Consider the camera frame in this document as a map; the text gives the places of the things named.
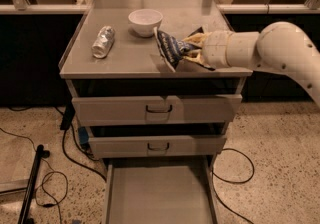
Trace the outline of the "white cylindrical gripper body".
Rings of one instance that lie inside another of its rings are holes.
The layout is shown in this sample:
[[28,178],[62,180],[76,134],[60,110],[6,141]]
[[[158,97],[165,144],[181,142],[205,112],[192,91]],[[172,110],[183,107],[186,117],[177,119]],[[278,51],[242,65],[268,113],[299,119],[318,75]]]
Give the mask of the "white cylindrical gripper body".
[[254,69],[260,60],[256,48],[258,37],[258,32],[214,31],[204,41],[203,58],[215,69]]

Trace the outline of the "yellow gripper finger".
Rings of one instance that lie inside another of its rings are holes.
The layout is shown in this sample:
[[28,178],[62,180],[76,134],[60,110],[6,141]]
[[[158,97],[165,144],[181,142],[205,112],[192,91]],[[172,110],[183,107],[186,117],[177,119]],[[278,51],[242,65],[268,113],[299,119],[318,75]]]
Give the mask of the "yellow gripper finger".
[[203,58],[201,50],[187,52],[183,55],[183,58],[187,61],[196,63],[197,65],[200,65],[201,67],[204,67],[208,70],[213,70],[213,67],[211,67]]
[[196,29],[189,36],[183,39],[183,42],[202,48],[205,40],[211,35],[203,27]]

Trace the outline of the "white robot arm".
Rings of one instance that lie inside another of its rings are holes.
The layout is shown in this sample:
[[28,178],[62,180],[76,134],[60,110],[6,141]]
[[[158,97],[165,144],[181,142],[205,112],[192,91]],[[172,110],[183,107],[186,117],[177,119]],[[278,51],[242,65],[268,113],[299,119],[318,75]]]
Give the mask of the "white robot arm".
[[200,46],[183,55],[188,61],[212,69],[237,67],[285,75],[320,106],[320,53],[292,23],[272,23],[260,32],[198,33],[187,41]]

